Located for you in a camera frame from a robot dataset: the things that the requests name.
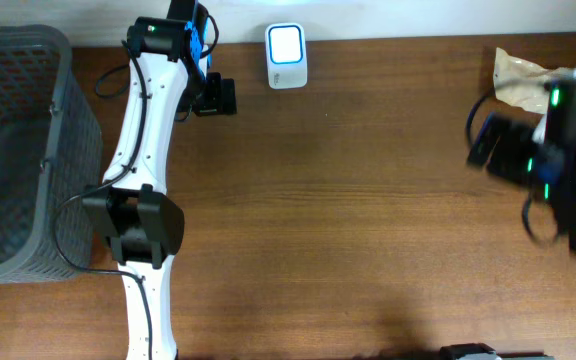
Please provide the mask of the brown mushroom snack bag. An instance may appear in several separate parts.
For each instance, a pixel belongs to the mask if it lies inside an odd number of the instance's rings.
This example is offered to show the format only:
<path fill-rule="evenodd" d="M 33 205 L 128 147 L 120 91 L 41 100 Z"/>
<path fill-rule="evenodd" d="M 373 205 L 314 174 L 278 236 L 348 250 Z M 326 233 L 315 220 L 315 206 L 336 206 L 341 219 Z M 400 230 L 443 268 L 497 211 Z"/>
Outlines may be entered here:
<path fill-rule="evenodd" d="M 494 95 L 510 106 L 544 115 L 549 92 L 544 84 L 559 78 L 576 78 L 576 67 L 546 69 L 525 59 L 509 55 L 504 49 L 495 51 Z"/>

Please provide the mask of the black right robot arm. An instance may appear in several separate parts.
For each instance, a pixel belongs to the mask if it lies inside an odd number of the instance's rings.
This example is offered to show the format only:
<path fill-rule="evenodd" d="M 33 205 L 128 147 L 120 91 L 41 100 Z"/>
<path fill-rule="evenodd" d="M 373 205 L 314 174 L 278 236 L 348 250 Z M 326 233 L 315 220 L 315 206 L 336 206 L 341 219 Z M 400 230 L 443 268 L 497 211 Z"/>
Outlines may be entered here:
<path fill-rule="evenodd" d="M 546 113 L 537 126 L 492 113 L 479 133 L 472 124 L 491 88 L 471 108 L 465 138 L 467 164 L 527 189 L 521 219 L 529 239 L 540 247 L 567 238 L 576 261 L 576 78 L 536 82 L 546 93 Z"/>

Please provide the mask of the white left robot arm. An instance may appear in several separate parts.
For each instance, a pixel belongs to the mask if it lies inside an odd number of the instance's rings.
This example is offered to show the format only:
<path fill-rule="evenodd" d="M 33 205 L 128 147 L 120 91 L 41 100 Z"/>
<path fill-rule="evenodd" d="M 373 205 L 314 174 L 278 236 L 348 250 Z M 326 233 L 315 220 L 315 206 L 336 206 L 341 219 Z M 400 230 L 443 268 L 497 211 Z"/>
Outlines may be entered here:
<path fill-rule="evenodd" d="M 186 116 L 234 115 L 235 83 L 211 71 L 214 17 L 197 1 L 173 1 L 163 18 L 140 17 L 123 43 L 128 99 L 101 185 L 81 197 L 106 241 L 126 296 L 130 359 L 175 359 L 171 276 L 185 229 L 167 195 L 173 126 Z"/>

